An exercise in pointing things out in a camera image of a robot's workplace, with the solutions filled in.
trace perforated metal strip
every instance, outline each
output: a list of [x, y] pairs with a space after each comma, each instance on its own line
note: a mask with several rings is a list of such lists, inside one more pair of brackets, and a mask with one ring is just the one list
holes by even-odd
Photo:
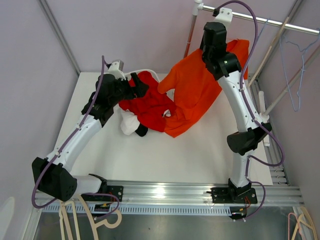
[[[95, 204], [89, 203], [88, 207], [93, 214], [101, 214], [101, 211], [95, 211]], [[52, 203], [46, 206], [42, 211], [45, 213], [57, 213], [60, 205]], [[80, 203], [75, 205], [76, 212], [85, 213], [84, 207]], [[169, 205], [120, 205], [119, 210], [122, 214], [135, 215], [187, 215], [187, 216], [230, 216], [230, 208], [227, 206], [169, 206]], [[66, 206], [68, 213], [72, 212], [71, 205]]]

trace gray floor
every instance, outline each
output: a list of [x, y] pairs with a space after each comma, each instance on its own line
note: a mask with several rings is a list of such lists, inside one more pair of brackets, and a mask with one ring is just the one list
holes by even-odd
[[[291, 211], [290, 207], [264, 207], [246, 222], [221, 216], [123, 215], [119, 227], [99, 227], [98, 235], [100, 240], [286, 240]], [[112, 215], [108, 220], [113, 223], [116, 218]], [[43, 213], [34, 240], [60, 240], [57, 221], [57, 213]], [[81, 239], [93, 240], [88, 218], [80, 217], [78, 222]]]

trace pile of clothes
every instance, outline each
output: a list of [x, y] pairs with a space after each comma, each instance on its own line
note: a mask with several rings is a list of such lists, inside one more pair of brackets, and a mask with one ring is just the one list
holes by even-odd
[[[227, 52], [234, 53], [243, 68], [248, 59], [248, 40], [233, 40]], [[191, 128], [207, 112], [222, 91], [202, 61], [202, 50], [197, 49], [178, 62], [170, 73], [157, 82], [148, 71], [138, 74], [149, 85], [144, 97], [123, 100], [121, 129], [124, 134], [136, 132], [143, 137], [148, 129], [177, 137]], [[173, 101], [167, 96], [174, 89]]]

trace white table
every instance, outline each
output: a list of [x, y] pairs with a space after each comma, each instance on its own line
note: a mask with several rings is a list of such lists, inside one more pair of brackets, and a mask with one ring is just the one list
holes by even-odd
[[[95, 91], [100, 74], [82, 72], [65, 115], [57, 144], [63, 141], [79, 119], [81, 110]], [[166, 74], [159, 74], [162, 80]], [[172, 138], [150, 130], [140, 137], [124, 135], [120, 129], [120, 108], [83, 149], [71, 174], [96, 174], [107, 180], [170, 183], [226, 184], [231, 175], [233, 154], [227, 135], [237, 131], [236, 120], [222, 92], [207, 113], [187, 132]], [[260, 143], [255, 156], [267, 161]], [[272, 185], [269, 168], [252, 161], [253, 181]]]

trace orange shirt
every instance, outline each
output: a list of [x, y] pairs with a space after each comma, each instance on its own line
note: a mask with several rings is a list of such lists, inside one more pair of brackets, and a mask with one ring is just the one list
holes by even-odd
[[[227, 44], [227, 52], [234, 53], [243, 68], [248, 59], [248, 40], [233, 40]], [[197, 49], [178, 62], [159, 83], [161, 94], [174, 90], [176, 110], [166, 117], [164, 131], [177, 137], [187, 131], [206, 113], [222, 91], [213, 75], [202, 61], [202, 50]]]

